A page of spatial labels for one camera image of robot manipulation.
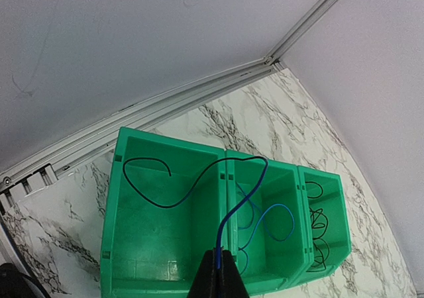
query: green plastic bin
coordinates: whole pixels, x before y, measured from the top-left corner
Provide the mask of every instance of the green plastic bin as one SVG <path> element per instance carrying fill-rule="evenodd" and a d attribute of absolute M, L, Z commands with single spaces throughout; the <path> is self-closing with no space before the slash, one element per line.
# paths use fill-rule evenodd
<path fill-rule="evenodd" d="M 325 268 L 322 264 L 312 263 L 311 267 L 301 275 L 294 285 L 301 285 L 322 277 L 327 277 L 343 263 L 352 250 L 350 241 L 349 225 L 347 220 L 345 197 L 340 176 L 319 170 L 299 166 L 299 178 L 301 188 L 307 192 L 309 207 L 313 210 L 322 209 L 328 218 L 328 227 L 322 239 L 328 244 L 329 251 L 324 242 L 318 240 L 313 244 L 314 256 L 319 256 L 317 261 L 321 262 L 321 253 L 328 258 L 325 260 Z M 322 217 L 317 223 L 325 223 Z M 322 235 L 320 228 L 312 230 L 314 238 Z"/>
<path fill-rule="evenodd" d="M 214 248 L 227 211 L 225 163 L 202 177 L 188 200 L 173 209 L 145 201 L 123 176 L 162 205 L 179 201 L 199 173 L 225 152 L 156 134 L 122 128 L 113 160 L 101 245 L 101 296 L 186 297 L 206 250 Z M 227 237 L 223 238 L 227 248 Z"/>
<path fill-rule="evenodd" d="M 226 151 L 226 155 L 237 158 L 249 157 L 247 154 L 230 150 Z M 262 160 L 227 162 L 228 211 L 243 198 L 237 192 L 236 182 L 245 193 L 250 192 L 263 168 Z M 258 295 L 289 288 L 305 273 L 313 261 L 311 233 L 310 229 L 308 230 L 310 221 L 307 197 L 305 190 L 300 187 L 297 167 L 270 160 L 264 181 L 251 200 L 261 208 L 262 212 L 275 203 L 286 205 L 293 213 L 295 229 L 289 239 L 276 242 L 265 232 L 264 224 L 259 225 L 252 242 L 246 248 L 249 263 L 242 274 L 246 289 L 250 295 Z M 243 271 L 246 265 L 246 255 L 238 248 L 248 242 L 260 218 L 259 211 L 255 210 L 252 226 L 240 230 L 240 227 L 249 226 L 251 218 L 252 209 L 247 203 L 228 223 L 230 249 L 237 261 L 239 272 Z M 282 207 L 273 208 L 265 219 L 269 231 L 279 239 L 287 236 L 293 226 L 290 214 Z"/>

